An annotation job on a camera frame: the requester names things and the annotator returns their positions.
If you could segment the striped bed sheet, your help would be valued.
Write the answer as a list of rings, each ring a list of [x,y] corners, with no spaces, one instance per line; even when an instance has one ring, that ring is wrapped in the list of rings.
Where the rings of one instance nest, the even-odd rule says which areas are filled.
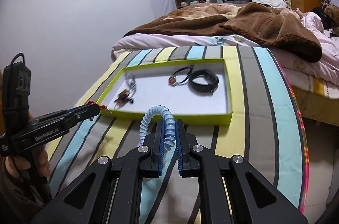
[[[308,190],[308,149],[294,94],[276,60],[263,48],[162,48],[123,53],[79,99],[97,101],[124,67],[221,58],[231,76],[235,109],[228,126],[185,125],[199,144],[216,154],[244,156],[300,212]],[[125,155],[135,147],[139,121],[109,116],[78,124],[48,147],[53,195],[68,186],[94,160]],[[165,157],[164,175],[147,179],[141,192],[141,223],[200,223],[198,181],[181,178],[176,154]]]

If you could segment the brown teddy bear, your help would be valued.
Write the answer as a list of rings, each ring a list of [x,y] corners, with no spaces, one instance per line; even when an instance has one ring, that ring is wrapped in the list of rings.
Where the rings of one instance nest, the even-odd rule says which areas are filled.
[[[338,26],[339,26],[339,7],[338,6],[327,6],[325,8],[325,14],[329,16],[333,22],[333,29],[338,36]]]

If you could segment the brown fleece blanket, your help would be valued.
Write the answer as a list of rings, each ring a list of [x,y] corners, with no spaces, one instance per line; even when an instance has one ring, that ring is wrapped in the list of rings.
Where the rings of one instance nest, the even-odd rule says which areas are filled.
[[[238,34],[266,48],[290,52],[309,63],[322,58],[320,42],[300,23],[296,13],[253,2],[242,7],[216,3],[186,6],[127,34],[136,33],[167,36]]]

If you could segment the black fitness band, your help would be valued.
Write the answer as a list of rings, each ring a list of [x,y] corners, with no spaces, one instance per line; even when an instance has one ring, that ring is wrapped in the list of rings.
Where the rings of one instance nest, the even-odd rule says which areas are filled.
[[[209,69],[193,72],[189,77],[189,86],[200,93],[213,93],[219,85],[219,78]]]

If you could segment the green shallow box tray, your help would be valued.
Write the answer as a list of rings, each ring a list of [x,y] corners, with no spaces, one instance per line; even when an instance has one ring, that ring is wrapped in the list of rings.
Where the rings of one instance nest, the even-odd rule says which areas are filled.
[[[193,66],[194,71],[210,70],[219,84],[213,93],[200,93],[189,83],[170,86],[168,79],[175,71]],[[135,76],[136,93],[133,103],[117,105],[119,93],[128,87],[126,77]],[[176,119],[187,125],[229,126],[233,115],[232,95],[223,59],[195,59],[155,62],[123,67],[109,79],[97,101],[107,108],[101,113],[106,116],[141,120],[153,106],[166,106]]]

